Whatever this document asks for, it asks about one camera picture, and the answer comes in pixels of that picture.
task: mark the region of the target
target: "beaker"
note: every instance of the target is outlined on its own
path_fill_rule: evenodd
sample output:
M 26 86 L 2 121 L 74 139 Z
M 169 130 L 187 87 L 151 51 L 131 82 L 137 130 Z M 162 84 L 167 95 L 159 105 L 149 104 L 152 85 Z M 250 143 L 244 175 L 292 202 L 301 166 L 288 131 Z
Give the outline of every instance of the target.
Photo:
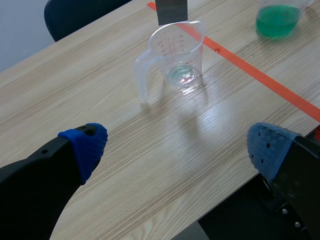
M 148 68 L 157 64 L 164 80 L 188 94 L 202 84 L 202 50 L 205 34 L 200 21 L 164 25 L 149 39 L 149 49 L 136 60 L 136 87 L 143 102 L 147 100 Z
M 309 0 L 260 0 L 257 31 L 270 38 L 287 36 L 296 27 L 308 3 Z

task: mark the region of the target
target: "orange line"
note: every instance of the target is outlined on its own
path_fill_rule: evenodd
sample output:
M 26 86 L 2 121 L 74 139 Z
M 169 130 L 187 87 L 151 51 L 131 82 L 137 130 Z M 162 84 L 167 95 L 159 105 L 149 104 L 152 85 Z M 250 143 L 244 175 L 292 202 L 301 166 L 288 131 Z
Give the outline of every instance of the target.
M 154 2 L 149 2 L 147 4 L 148 7 L 150 7 L 153 10 L 157 10 L 156 4 Z M 193 36 L 194 38 L 198 38 L 199 33 L 195 31 L 194 28 L 187 26 L 187 25 L 181 25 L 179 26 L 182 28 L 185 32 Z M 300 97 L 293 91 L 289 90 L 285 86 L 281 85 L 276 80 L 272 79 L 262 71 L 258 70 L 251 64 L 247 63 L 242 58 L 238 57 L 237 55 L 233 54 L 220 44 L 216 43 L 212 39 L 208 38 L 207 36 L 204 38 L 204 45 L 211 48 L 213 51 L 224 57 L 226 60 L 231 62 L 232 64 L 236 65 L 238 68 L 258 80 L 260 83 L 265 85 L 267 88 L 278 94 L 280 97 L 291 103 L 292 105 L 296 106 L 301 111 L 305 112 L 307 115 L 312 117 L 313 119 L 320 122 L 320 109 L 305 100 L 304 98 Z

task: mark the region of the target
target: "chair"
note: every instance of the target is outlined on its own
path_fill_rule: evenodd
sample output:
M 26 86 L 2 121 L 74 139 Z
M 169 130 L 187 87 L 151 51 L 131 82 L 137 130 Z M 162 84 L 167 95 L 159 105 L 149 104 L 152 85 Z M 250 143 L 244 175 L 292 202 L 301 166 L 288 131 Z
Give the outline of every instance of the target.
M 44 20 L 54 41 L 59 41 L 131 0 L 49 0 Z

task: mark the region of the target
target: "table surface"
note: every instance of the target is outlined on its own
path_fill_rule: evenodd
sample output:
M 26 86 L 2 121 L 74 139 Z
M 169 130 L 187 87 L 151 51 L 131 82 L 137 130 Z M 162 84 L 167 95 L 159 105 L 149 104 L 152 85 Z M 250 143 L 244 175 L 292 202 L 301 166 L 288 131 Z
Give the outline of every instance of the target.
M 0 74 L 0 167 L 85 123 L 109 142 L 51 237 L 167 240 L 249 181 L 246 133 L 268 122 L 307 134 L 318 122 L 203 47 L 206 86 L 183 96 L 148 74 L 141 105 L 133 73 L 158 29 L 147 0 L 134 0 Z M 282 40 L 257 36 L 257 0 L 194 0 L 189 20 L 206 35 L 320 107 L 320 2 Z

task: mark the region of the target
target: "measuring cup handle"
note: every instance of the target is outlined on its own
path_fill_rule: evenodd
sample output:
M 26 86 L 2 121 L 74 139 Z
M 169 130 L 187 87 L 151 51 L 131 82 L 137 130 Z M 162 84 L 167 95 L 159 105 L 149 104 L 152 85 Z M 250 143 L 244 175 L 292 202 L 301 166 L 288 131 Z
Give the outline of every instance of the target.
M 157 62 L 157 57 L 153 57 L 151 50 L 148 49 L 144 54 L 139 56 L 134 64 L 134 77 L 136 81 L 136 88 L 142 102 L 147 101 L 147 70 L 151 65 Z

